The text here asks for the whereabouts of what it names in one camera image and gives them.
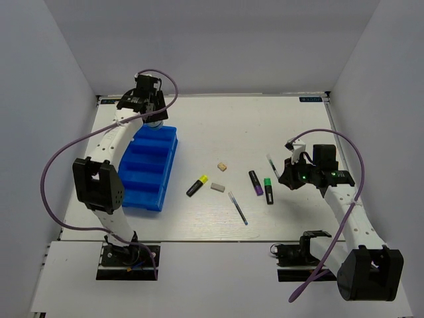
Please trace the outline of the green cap black highlighter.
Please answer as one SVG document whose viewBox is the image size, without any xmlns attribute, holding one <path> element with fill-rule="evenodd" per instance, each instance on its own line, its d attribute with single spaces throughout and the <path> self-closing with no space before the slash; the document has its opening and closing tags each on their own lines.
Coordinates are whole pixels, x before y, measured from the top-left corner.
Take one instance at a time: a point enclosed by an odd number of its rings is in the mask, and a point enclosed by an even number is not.
<svg viewBox="0 0 424 318">
<path fill-rule="evenodd" d="M 270 178 L 264 178 L 264 190 L 266 196 L 266 202 L 268 205 L 274 204 L 274 195 L 272 190 L 272 182 Z"/>
</svg>

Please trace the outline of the yellow cap black highlighter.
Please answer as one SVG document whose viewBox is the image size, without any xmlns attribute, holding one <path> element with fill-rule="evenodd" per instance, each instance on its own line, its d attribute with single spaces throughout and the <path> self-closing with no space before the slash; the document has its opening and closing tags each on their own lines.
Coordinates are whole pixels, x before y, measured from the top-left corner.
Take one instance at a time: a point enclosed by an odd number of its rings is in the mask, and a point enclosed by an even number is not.
<svg viewBox="0 0 424 318">
<path fill-rule="evenodd" d="M 188 197 L 192 197 L 203 185 L 208 181 L 208 177 L 206 175 L 202 175 L 195 183 L 186 191 L 186 195 Z"/>
</svg>

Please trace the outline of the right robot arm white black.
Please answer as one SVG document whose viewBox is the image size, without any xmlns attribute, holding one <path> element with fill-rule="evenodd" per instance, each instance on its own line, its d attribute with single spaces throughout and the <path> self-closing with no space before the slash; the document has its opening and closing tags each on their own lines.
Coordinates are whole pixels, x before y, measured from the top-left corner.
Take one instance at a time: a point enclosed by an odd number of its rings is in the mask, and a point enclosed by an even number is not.
<svg viewBox="0 0 424 318">
<path fill-rule="evenodd" d="M 271 253 L 281 267 L 326 267 L 337 280 L 346 301 L 393 301 L 396 298 L 403 256 L 390 249 L 378 236 L 366 212 L 356 200 L 355 183 L 346 170 L 339 169 L 337 149 L 316 144 L 311 156 L 300 139 L 288 142 L 291 157 L 284 162 L 279 183 L 290 190 L 311 184 L 321 193 L 342 227 L 342 243 L 324 230 L 305 231 L 297 244 L 277 244 Z"/>
</svg>

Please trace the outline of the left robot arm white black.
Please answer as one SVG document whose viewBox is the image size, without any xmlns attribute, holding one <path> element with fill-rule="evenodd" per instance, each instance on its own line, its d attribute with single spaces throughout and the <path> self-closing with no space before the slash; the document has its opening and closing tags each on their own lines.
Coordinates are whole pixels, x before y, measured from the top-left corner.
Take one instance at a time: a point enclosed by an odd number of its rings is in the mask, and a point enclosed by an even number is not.
<svg viewBox="0 0 424 318">
<path fill-rule="evenodd" d="M 127 146 L 144 123 L 155 127 L 168 118 L 167 112 L 163 112 L 123 122 L 166 106 L 160 78 L 139 74 L 135 83 L 135 88 L 119 100 L 112 120 L 113 127 L 105 131 L 99 144 L 86 158 L 77 158 L 72 165 L 78 201 L 92 211 L 107 230 L 105 240 L 112 255 L 128 265 L 137 262 L 140 248 L 133 244 L 138 238 L 122 209 L 125 189 L 118 174 L 119 164 Z"/>
</svg>

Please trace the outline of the green ink pen refill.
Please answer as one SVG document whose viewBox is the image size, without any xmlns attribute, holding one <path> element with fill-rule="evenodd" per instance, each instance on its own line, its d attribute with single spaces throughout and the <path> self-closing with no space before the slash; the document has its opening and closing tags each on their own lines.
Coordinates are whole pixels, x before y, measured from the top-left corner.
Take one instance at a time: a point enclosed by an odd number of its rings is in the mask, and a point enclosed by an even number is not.
<svg viewBox="0 0 424 318">
<path fill-rule="evenodd" d="M 275 167 L 275 165 L 274 165 L 274 162 L 273 162 L 273 160 L 272 160 L 271 156 L 270 156 L 269 154 L 267 154 L 267 155 L 266 155 L 266 158 L 267 158 L 267 160 L 268 160 L 268 162 L 269 162 L 269 164 L 270 164 L 270 166 L 271 166 L 271 168 L 272 168 L 272 171 L 274 172 L 274 175 L 275 175 L 275 176 L 276 176 L 276 178 L 278 179 L 278 178 L 280 177 L 280 175 L 279 175 L 278 170 L 276 169 L 276 167 Z"/>
</svg>

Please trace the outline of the purple cap black highlighter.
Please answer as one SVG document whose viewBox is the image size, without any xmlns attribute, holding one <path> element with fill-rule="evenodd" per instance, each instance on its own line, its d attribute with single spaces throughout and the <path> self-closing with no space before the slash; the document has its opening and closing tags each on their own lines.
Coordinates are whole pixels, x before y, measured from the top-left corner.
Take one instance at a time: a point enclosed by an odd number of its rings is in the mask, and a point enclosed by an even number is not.
<svg viewBox="0 0 424 318">
<path fill-rule="evenodd" d="M 254 170 L 251 170 L 248 172 L 249 178 L 252 182 L 252 186 L 254 188 L 254 191 L 257 196 L 261 196 L 264 194 L 264 191 L 262 189 L 262 186 L 259 182 L 258 176 L 256 175 L 256 172 Z"/>
</svg>

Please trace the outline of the left table corner label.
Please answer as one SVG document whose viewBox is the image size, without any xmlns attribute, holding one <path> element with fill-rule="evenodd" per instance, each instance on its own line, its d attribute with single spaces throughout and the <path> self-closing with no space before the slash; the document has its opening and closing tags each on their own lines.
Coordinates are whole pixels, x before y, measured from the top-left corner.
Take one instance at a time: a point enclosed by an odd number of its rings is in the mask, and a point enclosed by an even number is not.
<svg viewBox="0 0 424 318">
<path fill-rule="evenodd" d="M 102 99 L 100 101 L 100 104 L 101 105 L 110 105 L 110 104 L 115 104 L 115 103 L 118 103 L 118 102 L 119 102 L 118 99 Z"/>
</svg>

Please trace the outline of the table corner label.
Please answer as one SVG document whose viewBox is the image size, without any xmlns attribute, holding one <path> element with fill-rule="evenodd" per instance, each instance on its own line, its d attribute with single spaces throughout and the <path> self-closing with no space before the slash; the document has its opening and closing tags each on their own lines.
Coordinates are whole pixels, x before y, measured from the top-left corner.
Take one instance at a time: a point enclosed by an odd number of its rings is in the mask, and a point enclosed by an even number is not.
<svg viewBox="0 0 424 318">
<path fill-rule="evenodd" d="M 323 99 L 321 97 L 304 96 L 299 97 L 299 101 L 301 103 L 322 103 Z"/>
<path fill-rule="evenodd" d="M 118 99 L 102 99 L 100 101 L 100 104 L 101 105 L 110 105 L 110 104 L 115 104 L 115 103 L 118 103 L 118 102 L 119 102 Z"/>
</svg>

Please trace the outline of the blue plastic compartment tray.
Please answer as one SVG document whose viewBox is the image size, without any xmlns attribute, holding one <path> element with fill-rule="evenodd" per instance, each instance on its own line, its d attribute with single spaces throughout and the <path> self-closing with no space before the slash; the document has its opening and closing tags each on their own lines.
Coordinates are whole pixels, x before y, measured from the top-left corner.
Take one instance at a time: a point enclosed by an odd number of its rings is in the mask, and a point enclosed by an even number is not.
<svg viewBox="0 0 424 318">
<path fill-rule="evenodd" d="M 175 127 L 143 126 L 136 132 L 119 165 L 123 207 L 162 210 L 177 146 Z"/>
</svg>

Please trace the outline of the blue ink pen refill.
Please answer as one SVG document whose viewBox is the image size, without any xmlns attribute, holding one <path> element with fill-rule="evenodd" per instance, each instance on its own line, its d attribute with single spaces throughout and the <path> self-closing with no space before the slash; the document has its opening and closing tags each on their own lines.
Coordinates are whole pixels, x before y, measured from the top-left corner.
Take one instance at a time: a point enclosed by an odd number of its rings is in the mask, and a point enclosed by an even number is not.
<svg viewBox="0 0 424 318">
<path fill-rule="evenodd" d="M 234 195 L 233 195 L 233 193 L 231 191 L 228 192 L 228 196 L 229 196 L 231 202 L 233 203 L 233 205 L 236 207 L 236 209 L 237 209 L 237 211 L 238 211 L 238 213 L 239 213 L 239 215 L 240 215 L 243 223 L 245 225 L 248 225 L 248 221 L 246 220 L 246 217 L 244 216 L 244 213 L 242 212 L 242 209 L 240 208 L 238 202 L 236 201 L 236 199 L 235 199 L 235 197 L 234 197 Z"/>
</svg>

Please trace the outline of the small tan eraser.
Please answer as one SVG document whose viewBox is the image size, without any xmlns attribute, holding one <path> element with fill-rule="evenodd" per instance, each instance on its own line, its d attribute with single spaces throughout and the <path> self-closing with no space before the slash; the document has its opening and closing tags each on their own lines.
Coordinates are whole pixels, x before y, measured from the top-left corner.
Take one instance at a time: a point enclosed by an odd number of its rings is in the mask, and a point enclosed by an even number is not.
<svg viewBox="0 0 424 318">
<path fill-rule="evenodd" d="M 224 172 L 224 171 L 227 169 L 227 166 L 226 166 L 224 163 L 222 163 L 222 162 L 218 163 L 218 164 L 217 164 L 217 167 L 218 167 L 218 169 L 220 169 L 220 171 L 222 171 L 222 172 Z"/>
</svg>

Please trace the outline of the right table corner label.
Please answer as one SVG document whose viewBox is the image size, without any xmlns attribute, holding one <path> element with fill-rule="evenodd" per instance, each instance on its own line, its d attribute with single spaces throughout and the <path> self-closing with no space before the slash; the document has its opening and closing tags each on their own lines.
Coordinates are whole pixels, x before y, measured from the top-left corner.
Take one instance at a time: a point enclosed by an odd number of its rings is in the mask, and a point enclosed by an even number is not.
<svg viewBox="0 0 424 318">
<path fill-rule="evenodd" d="M 299 97 L 299 101 L 301 103 L 322 103 L 323 99 L 321 97 L 304 96 Z"/>
</svg>

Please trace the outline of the grey white eraser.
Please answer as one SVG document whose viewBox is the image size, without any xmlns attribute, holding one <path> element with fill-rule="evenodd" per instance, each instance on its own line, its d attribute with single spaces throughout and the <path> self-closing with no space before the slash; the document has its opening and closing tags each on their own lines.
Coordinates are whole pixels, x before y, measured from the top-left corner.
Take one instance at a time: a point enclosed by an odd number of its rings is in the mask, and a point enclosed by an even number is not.
<svg viewBox="0 0 424 318">
<path fill-rule="evenodd" d="M 212 183 L 211 184 L 211 189 L 223 193 L 225 191 L 225 186 L 220 185 L 220 184 L 216 184 L 216 183 Z"/>
</svg>

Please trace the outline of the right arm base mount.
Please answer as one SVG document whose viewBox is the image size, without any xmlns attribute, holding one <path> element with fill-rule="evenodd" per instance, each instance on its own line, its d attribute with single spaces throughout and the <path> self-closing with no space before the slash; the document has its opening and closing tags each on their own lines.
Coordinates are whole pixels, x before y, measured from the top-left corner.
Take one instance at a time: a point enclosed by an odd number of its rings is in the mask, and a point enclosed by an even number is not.
<svg viewBox="0 0 424 318">
<path fill-rule="evenodd" d="M 279 282 L 303 283 L 313 273 L 319 260 L 301 252 L 299 244 L 276 243 L 270 247 L 270 254 L 277 260 Z"/>
</svg>

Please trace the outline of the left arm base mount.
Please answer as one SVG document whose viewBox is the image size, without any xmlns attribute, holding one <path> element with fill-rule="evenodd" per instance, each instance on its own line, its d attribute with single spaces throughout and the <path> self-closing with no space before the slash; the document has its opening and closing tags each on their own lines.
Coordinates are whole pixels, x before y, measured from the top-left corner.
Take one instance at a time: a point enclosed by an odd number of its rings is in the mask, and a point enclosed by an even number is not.
<svg viewBox="0 0 424 318">
<path fill-rule="evenodd" d="M 160 245 L 148 245 L 154 262 L 148 251 L 135 247 L 135 253 L 123 254 L 111 245 L 104 244 L 101 249 L 97 267 L 97 281 L 155 281 L 159 274 Z"/>
</svg>

